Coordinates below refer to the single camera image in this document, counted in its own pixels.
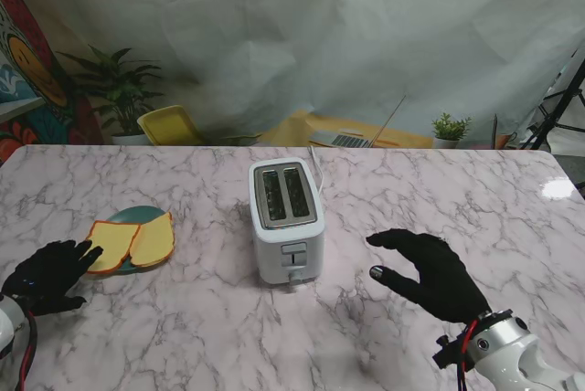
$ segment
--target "finger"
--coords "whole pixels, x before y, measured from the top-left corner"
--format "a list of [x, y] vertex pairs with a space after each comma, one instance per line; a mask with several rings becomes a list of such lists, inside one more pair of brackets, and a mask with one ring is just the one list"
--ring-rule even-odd
[[427, 247], [425, 247], [426, 240], [407, 229], [392, 228], [373, 234], [366, 240], [374, 247], [395, 249], [417, 267], [425, 263], [432, 263], [434, 260], [433, 253], [428, 252]]
[[449, 244], [445, 242], [442, 238], [438, 238], [436, 236], [433, 236], [432, 234], [427, 233], [419, 234], [419, 238], [424, 239], [424, 242], [428, 247], [435, 247], [436, 249], [440, 249], [441, 251], [443, 251], [442, 252], [443, 256], [451, 257], [454, 256], [457, 259], [459, 259], [457, 253], [453, 251]]
[[81, 259], [90, 248], [91, 240], [84, 240], [73, 249], [73, 255], [75, 256], [76, 259]]
[[46, 299], [35, 304], [31, 311], [36, 316], [74, 311], [81, 307], [84, 302], [85, 299], [83, 297], [59, 297], [56, 299]]
[[369, 275], [378, 283], [395, 291], [407, 300], [420, 304], [422, 307], [424, 307], [424, 303], [429, 298], [430, 294], [424, 287], [420, 286], [415, 280], [401, 276], [395, 270], [384, 266], [374, 266], [369, 270]]
[[102, 252], [103, 252], [102, 247], [95, 247], [80, 259], [80, 262], [78, 263], [78, 268], [80, 269], [80, 276], [88, 271], [90, 266], [93, 263], [95, 263], [95, 260], [98, 259]]
[[62, 252], [62, 249], [72, 250], [73, 248], [75, 248], [75, 240], [51, 242], [45, 246], [45, 249], [50, 252]]
[[380, 231], [374, 233], [366, 238], [367, 243], [373, 247], [384, 247], [386, 249], [396, 249], [397, 243], [404, 243], [406, 241], [415, 241], [417, 235], [412, 231], [402, 228], [391, 228], [387, 231]]

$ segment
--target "toaster control panel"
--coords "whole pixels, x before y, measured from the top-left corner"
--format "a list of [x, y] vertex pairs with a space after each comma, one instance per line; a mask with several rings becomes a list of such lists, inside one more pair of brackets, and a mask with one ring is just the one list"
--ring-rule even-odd
[[307, 244], [305, 242], [281, 246], [281, 264], [286, 267], [306, 266]]

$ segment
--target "slice of bread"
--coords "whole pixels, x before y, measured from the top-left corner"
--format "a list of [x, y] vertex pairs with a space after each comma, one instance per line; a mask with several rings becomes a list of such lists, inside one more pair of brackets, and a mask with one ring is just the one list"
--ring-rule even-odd
[[128, 257], [130, 246], [140, 230], [140, 224], [119, 224], [96, 220], [88, 240], [91, 248], [102, 247], [103, 252], [90, 266], [90, 274], [107, 274], [117, 270]]
[[165, 213], [140, 226], [138, 236], [130, 246], [130, 262], [134, 266], [153, 266], [168, 259], [174, 248], [173, 218], [170, 213]]

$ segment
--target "gloved hand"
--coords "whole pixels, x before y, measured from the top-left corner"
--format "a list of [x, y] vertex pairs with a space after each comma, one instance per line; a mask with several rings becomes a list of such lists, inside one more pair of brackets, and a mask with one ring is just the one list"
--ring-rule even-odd
[[2, 287], [2, 293], [17, 297], [35, 315], [72, 311], [85, 302], [83, 297], [66, 297], [67, 291], [80, 279], [101, 255], [86, 240], [52, 242], [16, 266]]
[[390, 229], [366, 240], [373, 247], [395, 249], [414, 263], [420, 282], [383, 266], [374, 266], [370, 276], [440, 320], [467, 324], [480, 313], [491, 311], [459, 256], [440, 238]]

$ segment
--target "toaster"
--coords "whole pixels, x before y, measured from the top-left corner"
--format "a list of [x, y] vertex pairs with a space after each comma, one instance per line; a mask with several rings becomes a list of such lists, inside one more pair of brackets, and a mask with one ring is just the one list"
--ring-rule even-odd
[[250, 168], [249, 183], [261, 278], [296, 284], [319, 276], [325, 223], [307, 163], [301, 158], [260, 161]]

